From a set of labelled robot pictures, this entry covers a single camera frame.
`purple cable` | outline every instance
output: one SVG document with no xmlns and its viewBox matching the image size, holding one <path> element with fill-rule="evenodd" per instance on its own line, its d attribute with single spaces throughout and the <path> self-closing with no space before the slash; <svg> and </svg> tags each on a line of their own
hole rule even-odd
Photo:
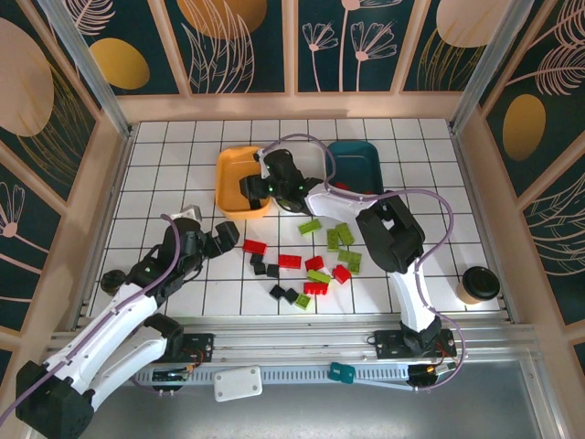
<svg viewBox="0 0 585 439">
<path fill-rule="evenodd" d="M 351 195 L 345 191 L 335 189 L 333 186 L 329 185 L 329 181 L 331 181 L 331 179 L 335 176 L 335 172 L 336 172 L 335 157 L 334 157 L 333 153 L 329 150 L 329 148 L 327 147 L 326 144 L 324 144 L 321 140 L 317 139 L 316 137 L 314 137 L 313 135 L 310 135 L 310 134 L 298 133 L 298 134 L 285 135 L 281 139 L 266 146 L 264 148 L 264 152 L 268 153 L 269 151 L 271 151 L 274 147 L 276 147 L 281 142 L 288 140 L 288 139 L 291 139 L 293 137 L 306 137 L 308 140 L 317 143 L 321 147 L 321 149 L 323 149 L 324 153 L 331 160 L 331 174 L 329 174 L 325 178 L 324 186 L 328 192 L 330 192 L 334 195 L 337 195 L 338 197 L 349 199 L 351 201 L 378 201 L 378 200 L 381 200 L 384 198 L 398 197 L 400 195 L 422 194 L 422 195 L 428 195 L 429 197 L 433 197 L 433 198 L 437 199 L 447 210 L 447 214 L 449 216 L 449 226 L 447 227 L 447 232 L 445 233 L 445 235 L 441 238 L 441 240 L 438 243 L 436 243 L 428 252 L 424 253 L 414 263 L 414 274 L 415 274 L 415 279 L 416 279 L 416 284 L 417 284 L 417 290 L 419 293 L 420 300 L 422 301 L 422 304 L 427 309 L 429 309 L 434 315 L 438 316 L 439 318 L 442 318 L 443 320 L 448 321 L 455 328 L 455 330 L 457 331 L 457 334 L 459 335 L 459 338 L 461 340 L 461 359 L 459 360 L 459 363 L 457 363 L 457 366 L 455 367 L 455 370 L 452 372 L 452 374 L 450 374 L 446 379 L 444 379 L 436 384 L 433 384 L 429 387 L 424 387 L 422 389 L 425 391 L 430 391 L 432 389 L 436 389 L 437 387 L 441 387 L 443 384 L 446 384 L 447 382 L 452 380 L 455 375 L 457 375 L 457 373 L 461 369 L 461 366 L 463 365 L 463 361 L 465 359 L 465 349 L 466 349 L 465 337 L 463 336 L 463 332 L 461 330 L 461 327 L 453 319 L 441 314 L 439 311 L 437 311 L 432 306 L 430 306 L 429 303 L 425 300 L 424 295 L 422 294 L 422 287 L 420 285 L 420 267 L 433 253 L 435 253 L 437 250 L 439 250 L 439 248 L 451 236 L 451 234 L 453 232 L 453 222 L 455 220 L 452 207 L 449 205 L 447 200 L 445 198 L 443 198 L 441 195 L 435 194 L 434 192 L 431 192 L 427 189 L 402 189 L 402 190 L 395 190 L 392 192 L 387 192 L 387 193 L 384 193 L 381 195 L 374 195 L 374 196 L 356 196 L 356 195 Z"/>
<path fill-rule="evenodd" d="M 113 310 L 116 311 L 116 313 L 119 311 L 119 308 L 124 307 L 125 305 L 132 302 L 132 300 L 140 297 L 143 294 L 148 293 L 150 290 L 152 290 L 157 285 L 159 285 L 166 278 L 166 276 L 168 276 L 173 271 L 176 263 L 179 260 L 179 254 L 181 252 L 181 243 L 179 242 L 179 229 L 176 227 L 175 222 L 168 215 L 163 214 L 163 215 L 161 215 L 161 218 L 163 220 L 167 220 L 168 222 L 171 223 L 171 228 L 173 229 L 173 234 L 175 235 L 175 255 L 173 257 L 173 261 L 168 266 L 168 268 L 165 270 L 165 272 L 163 274 L 161 274 L 154 282 L 152 282 L 151 284 L 148 284 L 145 288 L 143 288 L 142 290 L 140 290 L 136 294 L 131 295 L 127 299 L 121 301 L 117 306 L 115 306 L 113 308 Z M 102 320 L 100 320 L 96 324 L 96 326 L 88 333 L 88 335 L 86 337 L 84 337 L 74 349 L 71 350 L 71 352 L 66 356 L 66 359 L 70 360 L 73 357 L 75 357 L 75 355 L 85 345 L 87 345 L 90 342 L 90 340 L 93 338 L 93 336 L 95 336 L 97 331 L 100 328 L 102 328 L 110 320 L 110 318 L 112 318 L 112 316 L 114 316 L 114 315 L 115 314 L 113 312 L 108 313 L 107 316 L 105 316 Z M 43 378 L 41 378 L 40 380 L 35 382 L 35 384 L 30 386 L 28 389 L 26 389 L 22 393 L 22 395 L 20 395 L 18 398 L 16 398 L 16 400 L 8 406 L 8 408 L 4 411 L 4 413 L 2 413 L 2 416 L 0 416 L 0 428 L 2 427 L 2 425 L 4 424 L 6 419 L 8 419 L 8 416 L 10 416 L 10 413 L 12 413 L 16 409 L 16 407 L 18 407 L 22 403 L 22 401 L 24 401 L 26 398 L 28 398 L 36 389 L 38 389 L 45 382 L 47 382 L 47 380 L 49 378 L 51 378 L 53 375 L 55 375 L 57 372 L 59 372 L 61 369 L 63 369 L 65 367 L 65 364 L 66 364 L 65 361 L 61 361 L 59 364 L 57 364 L 57 366 L 55 366 L 53 369 L 48 371 L 47 374 Z"/>
</svg>

